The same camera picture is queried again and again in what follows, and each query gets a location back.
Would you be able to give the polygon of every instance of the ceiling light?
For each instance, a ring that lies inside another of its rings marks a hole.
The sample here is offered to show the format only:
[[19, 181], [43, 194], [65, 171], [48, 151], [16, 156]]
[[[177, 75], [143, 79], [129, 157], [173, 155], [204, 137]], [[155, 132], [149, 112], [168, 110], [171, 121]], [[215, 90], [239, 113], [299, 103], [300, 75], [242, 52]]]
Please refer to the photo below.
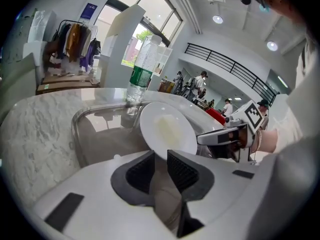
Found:
[[218, 24], [221, 24], [222, 22], [224, 22], [224, 20], [219, 15], [213, 16], [213, 21]]
[[275, 42], [268, 42], [267, 44], [266, 44], [266, 46], [268, 47], [268, 49], [269, 50], [271, 50], [271, 51], [276, 51], [276, 50], [278, 50], [278, 45], [275, 43]]
[[278, 76], [278, 79], [286, 88], [288, 88], [288, 85], [285, 83], [285, 81], [283, 81], [283, 79], [280, 76]]

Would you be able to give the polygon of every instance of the plastic bottle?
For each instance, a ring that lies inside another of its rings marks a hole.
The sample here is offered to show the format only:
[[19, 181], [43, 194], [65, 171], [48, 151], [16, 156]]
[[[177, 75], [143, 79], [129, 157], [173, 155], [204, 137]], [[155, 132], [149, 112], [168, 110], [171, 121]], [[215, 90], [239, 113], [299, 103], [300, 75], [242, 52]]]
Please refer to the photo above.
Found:
[[153, 35], [150, 43], [143, 47], [138, 53], [126, 90], [126, 99], [128, 101], [139, 102], [142, 100], [147, 89], [147, 84], [152, 76], [152, 72], [156, 67], [158, 56], [157, 48], [161, 41], [162, 39], [160, 36]]

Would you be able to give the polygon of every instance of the person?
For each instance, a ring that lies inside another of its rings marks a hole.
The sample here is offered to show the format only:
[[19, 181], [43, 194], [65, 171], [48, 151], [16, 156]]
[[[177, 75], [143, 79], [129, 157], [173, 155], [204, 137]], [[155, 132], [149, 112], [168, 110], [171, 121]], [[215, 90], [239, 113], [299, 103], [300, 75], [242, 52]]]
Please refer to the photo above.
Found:
[[208, 74], [206, 71], [202, 71], [201, 74], [197, 77], [195, 77], [195, 86], [194, 89], [190, 92], [188, 96], [188, 100], [192, 101], [195, 96], [201, 94], [201, 89], [204, 87], [204, 78], [208, 78]]
[[[205, 95], [206, 95], [206, 91], [207, 91], [207, 89], [203, 89], [203, 91], [198, 95], [198, 98], [201, 99], [201, 100], [204, 100], [205, 99]], [[198, 100], [197, 99], [194, 100], [194, 104], [198, 105]]]
[[211, 100], [206, 106], [204, 107], [204, 110], [207, 111], [208, 109], [211, 109], [215, 106], [215, 100]]
[[228, 117], [232, 114], [233, 108], [232, 108], [231, 102], [228, 98], [224, 102], [225, 102], [225, 105], [224, 105], [223, 110], [221, 111], [220, 114], [224, 117]]
[[[304, 18], [289, 0], [264, 0], [264, 3], [294, 23], [304, 25]], [[318, 54], [318, 43], [307, 34], [306, 44], [298, 58], [295, 89], [286, 101], [289, 108], [285, 119], [278, 123], [274, 130], [257, 131], [251, 147], [252, 153], [256, 151], [278, 153], [302, 138], [314, 137], [319, 133], [319, 127], [316, 125], [317, 94], [320, 91], [317, 82], [320, 78]]]
[[184, 84], [184, 78], [181, 71], [178, 71], [177, 76], [173, 79], [175, 82], [174, 87], [171, 90], [171, 94], [178, 94], [182, 91], [182, 86]]
[[261, 114], [263, 116], [263, 122], [260, 125], [260, 129], [265, 130], [265, 129], [267, 129], [268, 122], [269, 122], [269, 117], [268, 117], [268, 114], [267, 114], [269, 103], [268, 103], [268, 101], [266, 99], [262, 99], [257, 104], [259, 105], [258, 109], [259, 109], [259, 111], [261, 112]]

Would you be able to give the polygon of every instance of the hanging clothes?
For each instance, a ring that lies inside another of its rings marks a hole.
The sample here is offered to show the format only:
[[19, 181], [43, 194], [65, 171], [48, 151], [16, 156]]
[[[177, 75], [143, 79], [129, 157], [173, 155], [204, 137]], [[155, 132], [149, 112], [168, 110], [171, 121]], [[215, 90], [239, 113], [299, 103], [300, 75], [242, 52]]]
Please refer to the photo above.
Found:
[[77, 46], [79, 45], [80, 25], [73, 24], [66, 41], [65, 51], [69, 54], [69, 62], [77, 61]]
[[52, 41], [52, 42], [53, 42], [53, 41], [56, 41], [56, 40], [58, 39], [58, 35], [59, 35], [58, 30], [56, 30], [55, 33], [54, 33], [54, 35], [53, 35], [53, 37], [52, 37], [52, 40], [51, 40], [51, 41]]
[[67, 40], [68, 40], [68, 38], [69, 38], [71, 28], [72, 28], [72, 27], [70, 27], [69, 30], [68, 30], [68, 32], [66, 33], [66, 39], [65, 39], [65, 42], [64, 42], [63, 50], [62, 50], [63, 54], [65, 54], [65, 55], [68, 55], [68, 54], [67, 54], [67, 50], [66, 50], [66, 49], [67, 49]]
[[89, 57], [92, 53], [92, 50], [93, 50], [93, 45], [90, 43], [85, 57], [80, 58], [80, 67], [84, 67], [85, 71], [88, 71]]
[[88, 71], [88, 66], [94, 64], [95, 55], [99, 55], [101, 52], [101, 44], [97, 39], [93, 39], [88, 47], [88, 51], [85, 57], [80, 58], [80, 67], [85, 67], [85, 71]]
[[82, 49], [84, 47], [84, 44], [85, 44], [85, 39], [87, 37], [87, 30], [88, 28], [86, 26], [80, 26], [80, 37], [79, 37], [79, 43], [76, 47], [76, 57], [77, 58], [80, 58], [80, 55], [81, 55], [81, 52], [82, 52]]
[[58, 50], [57, 50], [57, 59], [63, 59], [64, 58], [64, 46], [67, 38], [67, 33], [70, 29], [71, 25], [67, 24], [64, 26], [64, 28], [61, 29], [59, 34], [59, 44], [58, 44]]
[[90, 45], [90, 41], [91, 41], [91, 31], [88, 29], [88, 35], [85, 39], [82, 51], [81, 51], [81, 57], [86, 57], [87, 53], [88, 53], [88, 49], [89, 49], [89, 45]]
[[94, 64], [95, 55], [99, 55], [101, 53], [101, 44], [97, 39], [92, 40], [92, 52], [89, 56], [89, 65], [92, 67]]

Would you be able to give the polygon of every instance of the red object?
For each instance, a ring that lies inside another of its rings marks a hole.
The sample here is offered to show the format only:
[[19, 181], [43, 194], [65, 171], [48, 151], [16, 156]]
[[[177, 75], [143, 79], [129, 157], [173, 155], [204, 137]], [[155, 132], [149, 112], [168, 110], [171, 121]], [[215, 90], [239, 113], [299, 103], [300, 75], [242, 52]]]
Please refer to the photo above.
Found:
[[218, 111], [214, 110], [213, 108], [209, 108], [206, 111], [210, 116], [216, 119], [220, 124], [224, 125], [226, 122], [225, 117], [223, 117]]

